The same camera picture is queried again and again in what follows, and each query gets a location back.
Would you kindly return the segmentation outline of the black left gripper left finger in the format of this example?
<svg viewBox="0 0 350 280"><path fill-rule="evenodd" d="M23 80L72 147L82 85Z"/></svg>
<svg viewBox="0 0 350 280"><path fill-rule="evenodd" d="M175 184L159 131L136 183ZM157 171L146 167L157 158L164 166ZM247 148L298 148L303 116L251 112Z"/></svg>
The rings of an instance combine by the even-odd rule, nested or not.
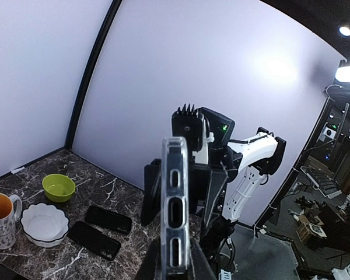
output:
<svg viewBox="0 0 350 280"><path fill-rule="evenodd" d="M136 273L135 280L161 280L161 243L160 238L153 239L149 245L142 264Z"/></svg>

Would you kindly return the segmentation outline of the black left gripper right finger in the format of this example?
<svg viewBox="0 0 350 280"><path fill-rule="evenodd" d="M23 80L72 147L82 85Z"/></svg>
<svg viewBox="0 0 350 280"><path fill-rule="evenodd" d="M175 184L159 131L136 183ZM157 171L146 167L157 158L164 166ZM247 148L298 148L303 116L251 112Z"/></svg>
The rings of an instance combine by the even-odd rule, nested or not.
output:
<svg viewBox="0 0 350 280"><path fill-rule="evenodd" d="M216 280L216 276L196 240L190 241L190 266L188 268L188 279Z"/></svg>

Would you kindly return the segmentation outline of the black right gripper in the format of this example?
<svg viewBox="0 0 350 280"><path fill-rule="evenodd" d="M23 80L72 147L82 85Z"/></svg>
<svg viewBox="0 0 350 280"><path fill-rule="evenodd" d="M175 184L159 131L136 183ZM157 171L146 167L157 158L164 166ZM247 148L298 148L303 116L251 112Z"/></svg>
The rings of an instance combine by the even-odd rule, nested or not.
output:
<svg viewBox="0 0 350 280"><path fill-rule="evenodd" d="M216 210L222 191L227 183L238 175L241 157L222 158L213 166L191 164L188 168L188 206L189 213L195 214L198 202L204 201L202 214L201 236L206 236L220 213ZM161 211L161 160L154 159L144 167L144 199L141 210L141 225L149 225Z"/></svg>

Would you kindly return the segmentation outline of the clear magsafe phone case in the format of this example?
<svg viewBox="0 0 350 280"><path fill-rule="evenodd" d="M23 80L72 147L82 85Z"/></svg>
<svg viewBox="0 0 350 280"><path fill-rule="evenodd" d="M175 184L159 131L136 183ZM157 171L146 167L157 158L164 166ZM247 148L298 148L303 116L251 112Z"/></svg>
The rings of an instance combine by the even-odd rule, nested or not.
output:
<svg viewBox="0 0 350 280"><path fill-rule="evenodd" d="M165 138L161 162L162 279L187 273L190 263L188 150L182 136Z"/></svg>

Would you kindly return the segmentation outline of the black phone case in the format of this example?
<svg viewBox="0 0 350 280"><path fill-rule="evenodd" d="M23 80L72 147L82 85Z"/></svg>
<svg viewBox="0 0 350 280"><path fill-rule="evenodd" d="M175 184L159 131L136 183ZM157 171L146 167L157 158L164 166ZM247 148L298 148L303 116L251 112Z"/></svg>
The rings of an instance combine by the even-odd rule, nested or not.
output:
<svg viewBox="0 0 350 280"><path fill-rule="evenodd" d="M107 261L113 261L121 248L119 241L82 221L77 221L69 229L68 237Z"/></svg>
<svg viewBox="0 0 350 280"><path fill-rule="evenodd" d="M88 207L85 221L124 235L128 235L132 229L130 217L94 205Z"/></svg>

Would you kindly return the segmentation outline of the black phone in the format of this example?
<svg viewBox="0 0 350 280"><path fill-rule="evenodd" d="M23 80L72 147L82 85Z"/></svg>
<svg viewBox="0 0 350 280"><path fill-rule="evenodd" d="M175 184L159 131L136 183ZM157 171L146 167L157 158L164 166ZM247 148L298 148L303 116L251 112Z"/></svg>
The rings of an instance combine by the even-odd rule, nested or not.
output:
<svg viewBox="0 0 350 280"><path fill-rule="evenodd" d="M28 278L0 263L0 280L28 280Z"/></svg>

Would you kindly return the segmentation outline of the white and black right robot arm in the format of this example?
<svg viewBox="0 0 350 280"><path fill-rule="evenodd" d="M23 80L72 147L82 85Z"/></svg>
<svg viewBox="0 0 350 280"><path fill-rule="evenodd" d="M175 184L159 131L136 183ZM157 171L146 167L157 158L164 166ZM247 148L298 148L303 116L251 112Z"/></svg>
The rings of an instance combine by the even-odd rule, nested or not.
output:
<svg viewBox="0 0 350 280"><path fill-rule="evenodd" d="M229 230L256 188L278 170L285 140L265 128L232 139L232 119L190 104L178 108L171 121L162 157L144 168L141 224L162 213L166 225L177 229L188 215L199 213L201 236Z"/></svg>

